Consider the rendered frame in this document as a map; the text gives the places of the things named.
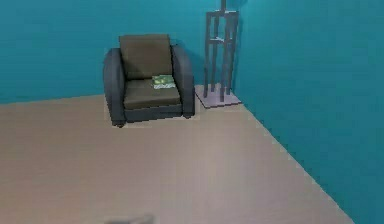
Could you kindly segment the green and white book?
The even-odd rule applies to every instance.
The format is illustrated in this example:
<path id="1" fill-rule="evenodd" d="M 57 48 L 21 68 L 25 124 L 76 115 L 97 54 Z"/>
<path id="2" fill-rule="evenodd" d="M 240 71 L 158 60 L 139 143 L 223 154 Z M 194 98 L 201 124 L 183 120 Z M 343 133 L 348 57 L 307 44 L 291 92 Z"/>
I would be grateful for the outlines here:
<path id="1" fill-rule="evenodd" d="M 176 87 L 176 84 L 172 75 L 153 76 L 152 85 L 154 89 L 168 89 L 168 88 Z"/>

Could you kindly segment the grey floor lamp stand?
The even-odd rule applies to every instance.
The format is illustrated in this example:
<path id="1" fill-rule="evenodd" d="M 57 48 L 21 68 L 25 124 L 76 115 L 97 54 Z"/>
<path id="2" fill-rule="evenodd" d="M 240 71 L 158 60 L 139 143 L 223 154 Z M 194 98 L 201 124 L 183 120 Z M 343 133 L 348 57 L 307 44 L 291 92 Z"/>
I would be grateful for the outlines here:
<path id="1" fill-rule="evenodd" d="M 206 13 L 204 80 L 196 91 L 206 109 L 241 103 L 232 91 L 238 24 L 239 11 L 229 9 L 227 0 Z"/>

